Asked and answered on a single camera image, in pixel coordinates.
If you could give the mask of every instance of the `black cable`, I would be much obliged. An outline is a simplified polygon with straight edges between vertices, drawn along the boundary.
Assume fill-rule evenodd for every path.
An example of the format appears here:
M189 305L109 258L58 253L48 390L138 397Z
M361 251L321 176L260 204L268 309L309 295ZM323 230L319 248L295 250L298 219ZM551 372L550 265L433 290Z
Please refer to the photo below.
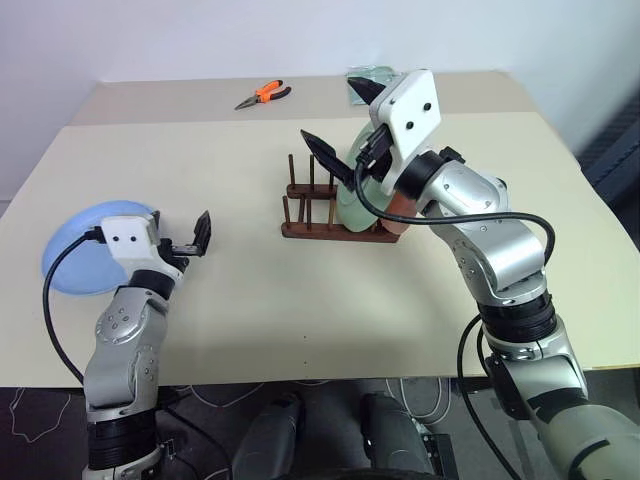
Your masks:
M49 267L49 271L47 272L47 276L44 279L44 285L42 286L42 312L44 313L44 323L47 326L47 333L49 334L49 339L51 340L51 344L55 349L56 353L62 360L62 363L69 369L69 371L73 374L74 377L78 379L80 384L84 383L84 377L80 370L76 368L73 362L69 359L67 354L65 353L62 345L58 341L58 337L56 335L56 331L53 328L53 322L51 320L51 311L49 310L49 290L51 288L51 280L53 280L53 275L56 273L56 269L62 263L62 261L73 252L78 246L82 244L85 240L88 240L87 234L82 235L80 238L75 240L71 245L65 248L60 255L53 261L51 267Z
M484 370L484 373L489 376L489 369L484 363L484 352L482 351L482 339L484 338L484 331L482 327L478 330L478 337L476 338L476 351L478 352L478 361L480 362L480 366Z
M173 456L173 459L178 460L180 463L187 466L189 470L191 470L191 473L193 474L193 478L195 478L196 480L200 480L200 474L198 473L198 470L196 470L196 467L194 467L192 463L187 462L184 458L179 457L177 454Z
M218 450L218 452L220 453L220 456L222 456L222 458L224 459L225 467L227 468L227 478L229 480L233 480L233 468L232 468L232 465L231 465L231 458L229 457L229 454L224 449L224 447L222 445L220 445L220 443L215 438L213 438L207 432L202 430L195 423L191 422L191 420L188 420L188 419L184 418L182 415L180 415L178 412L176 412L172 408L164 407L164 411L167 412L169 415L171 415L176 420L178 420L179 422L184 423L187 427L191 428L193 431L195 431L195 432L199 433L200 435L202 435L205 439L207 439L207 441L211 445L213 445L216 448L216 450Z
M556 243L556 233L553 230L551 224L542 217L533 215L531 213L520 212L478 213L473 215L456 215L455 217L438 218L417 218L394 215L392 213L387 213L380 210L374 204L372 204L369 199L367 199L362 187L362 181L364 180L365 175L366 172L364 163L358 162L355 170L356 195L358 195L360 203L362 203L362 205L364 205L364 207L369 210L369 212L373 213L376 217L384 218L385 220L390 220L397 223L407 223L410 225L451 225L454 223L479 222L482 220L524 220L527 222L533 222L542 227L547 235L547 245L544 249L545 265L551 258L551 254L553 253L553 248Z
M467 411L469 412L469 415L471 416L471 420L473 420L473 423L478 428L478 431L482 435L482 438L484 438L484 441L487 442L487 445L489 445L489 448L491 448L491 450L495 454L498 461L502 464L502 466L507 471L507 473L511 476L511 478L513 478L514 480L522 480L520 478L520 475L518 475L518 472L516 472L513 469L513 467L511 466L509 461L505 458L505 456L502 454L502 452L500 451L498 446L495 444L495 442L493 441L489 433L485 430L484 426L482 425L482 422L480 421L480 418L478 417L478 414L476 413L475 409L473 408L473 405L471 404L471 400L469 400L469 394L467 393L467 389L464 384L464 373L462 369L462 357L464 355L464 347L465 347L465 344L467 343L467 338L469 337L471 330L473 330L473 327L475 327L476 324L481 319L482 317L480 317L480 315L476 315L473 318L473 320L469 322L467 327L464 329L464 332L462 332L462 336L460 337L460 343L458 344L458 355L456 356L456 367L458 371L458 384L460 387L460 395L462 395L462 400L464 400L464 404L467 407Z

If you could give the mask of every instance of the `blue plate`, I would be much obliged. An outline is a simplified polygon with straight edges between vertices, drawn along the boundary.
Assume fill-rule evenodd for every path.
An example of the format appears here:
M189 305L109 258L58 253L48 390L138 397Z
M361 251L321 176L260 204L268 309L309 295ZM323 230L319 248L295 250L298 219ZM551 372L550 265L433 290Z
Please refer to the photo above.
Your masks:
M105 202L83 210L62 225L49 240L42 255L42 275L47 275L62 250L91 227L100 225L104 217L151 212L151 207L126 200ZM95 295L113 290L127 280L124 269L111 257L106 245L87 241L62 261L51 286L69 295Z

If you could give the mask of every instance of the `gray carpet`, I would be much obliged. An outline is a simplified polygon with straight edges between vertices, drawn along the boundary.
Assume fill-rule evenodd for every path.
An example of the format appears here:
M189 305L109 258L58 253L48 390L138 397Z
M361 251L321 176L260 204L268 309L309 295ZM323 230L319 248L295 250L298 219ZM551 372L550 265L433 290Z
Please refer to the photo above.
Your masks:
M587 374L591 398L614 407L636 422L640 409L635 397L631 370L590 372ZM390 381L398 395L398 382ZM407 400L419 414L432 408L437 396L435 379L405 381ZM198 391L216 403L225 403L251 390L254 385L201 386ZM334 381L308 387L292 382L265 384L251 397L238 404L215 409L194 397L182 400L175 408L200 427L215 436L233 453L252 419L262 407L280 393L299 391L307 405L307 427L296 452L294 471L308 472L331 467L367 467L369 462L362 448L358 408L362 394L386 390L384 380ZM15 389L0 389L0 465L3 478L11 479L76 479L86 463L86 433L84 400L73 397L65 410L60 427L28 444L11 435L8 405ZM43 390L27 390L16 409L16 430L35 436L53 424L67 395ZM526 422L515 422L500 410L492 391L472 395L472 402L496 443L514 467L527 480L556 478L536 433ZM165 413L158 414L164 439L173 438L179 455L191 462L201 479L220 469L222 463L206 442ZM451 435L460 478L507 479L489 448L469 419L462 399L454 393L446 418L431 427L436 433ZM166 479L193 478L187 467L177 461L167 461L163 473Z

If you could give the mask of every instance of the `beige tabletop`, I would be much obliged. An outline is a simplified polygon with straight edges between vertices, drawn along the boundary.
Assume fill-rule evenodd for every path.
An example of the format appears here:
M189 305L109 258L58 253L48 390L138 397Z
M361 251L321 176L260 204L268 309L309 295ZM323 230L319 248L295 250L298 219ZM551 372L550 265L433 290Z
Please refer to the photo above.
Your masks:
M280 234L287 154L301 177L308 168L299 130L344 154L366 108L348 105L344 79L318 77L285 79L289 97L234 112L262 80L101 86L59 133L0 219L0 385L76 386L43 324L40 259L69 217L114 199L159 209L161 233L176 242L190 240L203 210L212 214L209 252L171 299L163 383L455 374L476 308L428 228L411 227L395 245ZM554 225L549 291L582 366L639 364L638 252L571 153L507 76L437 83L434 143L503 178L515 209ZM325 215L314 203L317 220ZM110 298L52 294L54 324L81 370ZM465 369L480 373L471 347Z

